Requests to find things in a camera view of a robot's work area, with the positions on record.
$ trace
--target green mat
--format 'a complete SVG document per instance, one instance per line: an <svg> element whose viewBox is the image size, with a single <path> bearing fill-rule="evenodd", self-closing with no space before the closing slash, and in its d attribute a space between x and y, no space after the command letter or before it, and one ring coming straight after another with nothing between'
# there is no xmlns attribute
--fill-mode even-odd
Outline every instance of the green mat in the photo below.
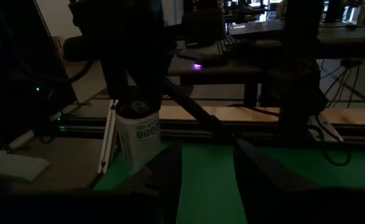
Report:
<svg viewBox="0 0 365 224"><path fill-rule="evenodd" d="M285 166L324 186L365 187L365 152L352 152L345 167L329 164L320 150L263 149ZM335 161L346 154L330 152ZM232 146L183 145L177 223L246 223L234 178ZM117 158L95 190L111 190L130 175Z"/></svg>

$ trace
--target wooden board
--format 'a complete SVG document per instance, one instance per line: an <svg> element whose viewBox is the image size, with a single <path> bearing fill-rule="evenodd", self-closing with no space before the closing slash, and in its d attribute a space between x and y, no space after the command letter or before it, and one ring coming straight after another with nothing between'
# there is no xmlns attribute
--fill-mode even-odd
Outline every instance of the wooden board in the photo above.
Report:
<svg viewBox="0 0 365 224"><path fill-rule="evenodd" d="M225 106L204 106L203 109L215 115L222 121L260 121L274 122L277 118L271 115L258 113L245 108ZM260 108L262 110L279 112L278 108ZM323 115L333 124L365 124L365 109L325 109ZM162 106L161 119L194 120L181 106Z"/></svg>

